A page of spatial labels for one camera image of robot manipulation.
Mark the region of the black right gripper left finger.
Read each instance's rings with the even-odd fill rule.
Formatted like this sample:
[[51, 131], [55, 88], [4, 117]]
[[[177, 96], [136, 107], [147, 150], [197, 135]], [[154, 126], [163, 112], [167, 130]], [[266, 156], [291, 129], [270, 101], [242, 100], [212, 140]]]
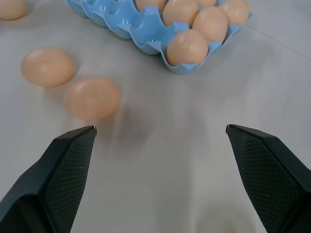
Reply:
[[50, 143], [0, 201], [0, 233], [70, 233], [96, 135], [87, 126]]

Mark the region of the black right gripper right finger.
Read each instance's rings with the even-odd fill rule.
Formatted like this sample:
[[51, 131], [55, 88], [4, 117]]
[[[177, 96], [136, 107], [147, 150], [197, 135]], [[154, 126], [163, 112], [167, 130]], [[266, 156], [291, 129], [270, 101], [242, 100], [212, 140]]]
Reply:
[[311, 233], [311, 170], [273, 135], [234, 124], [226, 134], [267, 233]]

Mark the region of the blue plastic egg tray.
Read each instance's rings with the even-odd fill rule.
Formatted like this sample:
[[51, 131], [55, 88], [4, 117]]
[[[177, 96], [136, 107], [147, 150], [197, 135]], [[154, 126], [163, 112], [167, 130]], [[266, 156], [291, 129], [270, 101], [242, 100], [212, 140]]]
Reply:
[[[216, 0], [215, 6], [226, 0]], [[108, 27], [115, 35], [123, 39], [131, 39], [146, 54], [161, 54], [166, 66], [176, 74], [195, 71], [196, 64], [179, 64], [171, 66], [166, 59], [166, 49], [173, 37], [179, 32], [190, 30], [186, 22], [175, 22], [171, 26], [163, 23], [162, 12], [157, 7], [146, 7], [139, 12], [135, 0], [65, 0], [71, 9], [81, 17], [90, 18], [94, 23]], [[225, 45], [243, 26], [228, 24], [223, 42], [208, 42], [208, 54]]]

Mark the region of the beige egg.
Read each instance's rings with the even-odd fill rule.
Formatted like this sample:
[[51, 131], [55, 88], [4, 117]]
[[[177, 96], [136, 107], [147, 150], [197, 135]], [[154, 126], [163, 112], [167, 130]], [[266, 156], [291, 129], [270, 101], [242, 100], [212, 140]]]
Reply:
[[166, 59], [171, 66], [183, 64], [200, 65], [208, 54], [206, 38], [193, 29], [176, 34], [166, 49]]
[[169, 0], [162, 13], [163, 23], [171, 26], [175, 22], [186, 22], [191, 27], [198, 11], [197, 0]]
[[26, 9], [26, 0], [0, 0], [0, 19], [18, 19], [26, 14]]
[[160, 12], [165, 8], [166, 0], [135, 0], [135, 6], [139, 12], [142, 12], [146, 7], [157, 7]]
[[54, 87], [68, 82], [75, 73], [75, 62], [64, 50], [44, 47], [29, 52], [21, 62], [23, 77], [41, 87]]
[[80, 80], [66, 92], [64, 104], [74, 117], [91, 121], [112, 115], [121, 102], [121, 91], [111, 80], [95, 76]]
[[228, 24], [243, 26], [248, 21], [250, 9], [244, 0], [227, 0], [219, 8], [227, 16]]
[[201, 32], [207, 41], [212, 42], [223, 42], [227, 28], [227, 16], [223, 10], [216, 6], [201, 10], [192, 24], [192, 29]]

